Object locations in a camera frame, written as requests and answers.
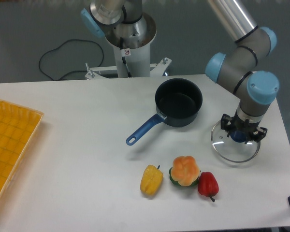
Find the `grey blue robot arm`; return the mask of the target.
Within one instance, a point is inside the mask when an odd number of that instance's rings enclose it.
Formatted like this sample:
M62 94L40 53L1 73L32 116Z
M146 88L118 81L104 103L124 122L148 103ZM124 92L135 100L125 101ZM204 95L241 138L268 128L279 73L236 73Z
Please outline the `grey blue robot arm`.
M239 0L211 0L209 5L236 44L230 55L213 55L205 68L207 77L240 99L235 115L223 115L220 127L235 142L259 142L267 134L259 123L276 98L279 81L270 72L252 69L275 48L276 35L259 27ZM94 0L80 15L92 34L112 45L119 77L163 75L168 59L150 68L149 49L157 30L141 1Z

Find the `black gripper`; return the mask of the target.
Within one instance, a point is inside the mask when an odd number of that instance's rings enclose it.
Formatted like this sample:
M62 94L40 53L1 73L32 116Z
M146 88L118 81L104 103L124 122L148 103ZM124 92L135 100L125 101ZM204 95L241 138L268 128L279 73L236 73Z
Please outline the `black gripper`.
M242 120L237 114L234 117L223 114L220 120L220 128L227 133L227 137L245 139L245 144L249 141L258 143L265 138L268 129L258 125L259 122L251 123L249 119Z

